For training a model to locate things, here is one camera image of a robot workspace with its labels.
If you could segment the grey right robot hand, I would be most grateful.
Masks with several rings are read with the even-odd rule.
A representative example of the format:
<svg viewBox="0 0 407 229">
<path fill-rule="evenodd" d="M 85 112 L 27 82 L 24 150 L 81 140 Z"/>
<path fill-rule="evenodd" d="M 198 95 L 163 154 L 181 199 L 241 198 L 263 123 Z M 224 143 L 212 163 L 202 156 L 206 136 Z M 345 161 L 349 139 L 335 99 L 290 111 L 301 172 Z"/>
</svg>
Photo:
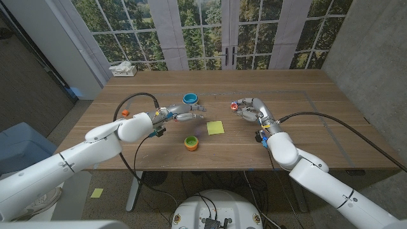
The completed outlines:
<svg viewBox="0 0 407 229">
<path fill-rule="evenodd" d="M 266 104 L 259 98 L 243 98 L 233 101 L 232 111 L 243 119 L 257 122 L 261 128 L 271 135 L 282 132 L 279 123 L 273 117 Z"/>
</svg>

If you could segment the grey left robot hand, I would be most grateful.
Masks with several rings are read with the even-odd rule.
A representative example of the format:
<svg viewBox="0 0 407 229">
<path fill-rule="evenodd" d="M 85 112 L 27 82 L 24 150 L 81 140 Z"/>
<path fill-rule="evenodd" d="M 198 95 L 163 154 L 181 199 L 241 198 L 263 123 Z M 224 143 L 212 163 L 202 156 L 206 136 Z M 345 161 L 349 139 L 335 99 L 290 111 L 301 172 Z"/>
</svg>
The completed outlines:
<svg viewBox="0 0 407 229">
<path fill-rule="evenodd" d="M 173 104 L 164 108 L 159 108 L 156 111 L 148 113 L 154 126 L 161 126 L 164 122 L 174 121 L 189 121 L 195 118 L 203 118 L 200 114 L 195 114 L 193 111 L 206 112 L 206 109 L 197 104 Z"/>
</svg>

